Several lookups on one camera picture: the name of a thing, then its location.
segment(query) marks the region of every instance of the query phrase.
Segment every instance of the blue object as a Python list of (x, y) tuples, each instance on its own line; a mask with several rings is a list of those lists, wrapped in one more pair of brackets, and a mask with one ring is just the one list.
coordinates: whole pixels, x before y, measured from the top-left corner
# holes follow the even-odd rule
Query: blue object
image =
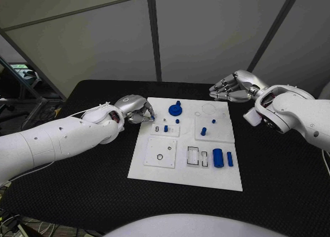
[(169, 113), (172, 116), (179, 116), (184, 112), (184, 109), (181, 107), (181, 101), (178, 100), (178, 103), (171, 106)]
[(228, 165), (230, 165), (231, 167), (234, 167), (231, 152), (227, 152), (227, 158), (228, 158)]
[(205, 136), (207, 135), (207, 127), (203, 128), (203, 132), (201, 135)]
[(224, 167), (224, 154), (220, 148), (214, 149), (214, 166), (217, 168)]

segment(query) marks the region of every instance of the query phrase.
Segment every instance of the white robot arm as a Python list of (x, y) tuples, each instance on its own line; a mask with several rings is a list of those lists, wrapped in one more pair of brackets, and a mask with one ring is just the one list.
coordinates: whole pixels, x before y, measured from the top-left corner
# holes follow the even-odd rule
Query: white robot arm
[(244, 115), (252, 125), (265, 121), (280, 133), (296, 129), (311, 144), (330, 152), (330, 100), (317, 100), (291, 85), (270, 87), (244, 70), (223, 79), (210, 91), (217, 100), (247, 102), (254, 99), (256, 107)]
[(140, 95), (129, 95), (116, 105), (106, 103), (83, 112), (81, 118), (74, 114), (0, 137), (0, 185), (39, 165), (110, 143), (125, 130), (126, 118), (130, 123), (155, 120), (153, 107)]

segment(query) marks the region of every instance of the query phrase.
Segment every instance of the silver robot hand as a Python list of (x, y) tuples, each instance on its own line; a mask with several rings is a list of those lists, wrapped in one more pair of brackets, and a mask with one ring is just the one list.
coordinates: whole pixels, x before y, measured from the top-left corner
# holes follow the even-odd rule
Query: silver robot hand
[[(130, 123), (136, 124), (155, 121), (153, 106), (143, 96), (127, 95), (117, 101), (114, 106), (122, 109), (125, 118), (127, 118)], [(145, 116), (148, 110), (152, 114), (152, 117)]]
[(269, 85), (246, 70), (239, 70), (226, 77), (210, 89), (217, 101), (247, 102), (257, 99)]

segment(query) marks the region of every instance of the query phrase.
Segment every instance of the white wall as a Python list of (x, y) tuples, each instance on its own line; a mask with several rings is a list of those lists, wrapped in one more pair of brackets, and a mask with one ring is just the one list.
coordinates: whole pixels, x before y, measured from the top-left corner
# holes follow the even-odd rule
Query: white wall
[(330, 80), (330, 0), (298, 0), (254, 74), (319, 96)]
[(6, 33), (67, 97), (87, 79), (156, 80), (146, 0)]
[(114, 1), (0, 0), (0, 27), (12, 27)]
[(0, 35), (0, 56), (9, 63), (26, 63), (26, 60), (18, 53), (16, 49), (11, 46), (9, 42)]
[(164, 81), (217, 83), (252, 64), (285, 0), (158, 0)]

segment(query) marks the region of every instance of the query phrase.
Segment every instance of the black mat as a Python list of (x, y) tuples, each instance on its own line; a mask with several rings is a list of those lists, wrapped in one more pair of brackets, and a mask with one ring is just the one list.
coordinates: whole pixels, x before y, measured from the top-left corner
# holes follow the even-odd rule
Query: black mat
[[(99, 81), (78, 84), (61, 117), (127, 94), (211, 100), (208, 84)], [(230, 103), (244, 192), (127, 178), (140, 125), (109, 145), (22, 177), (0, 206), (51, 223), (110, 231), (145, 217), (203, 213), (289, 236), (330, 237), (330, 178), (321, 149), (298, 131), (282, 135), (243, 118), (254, 102)]]

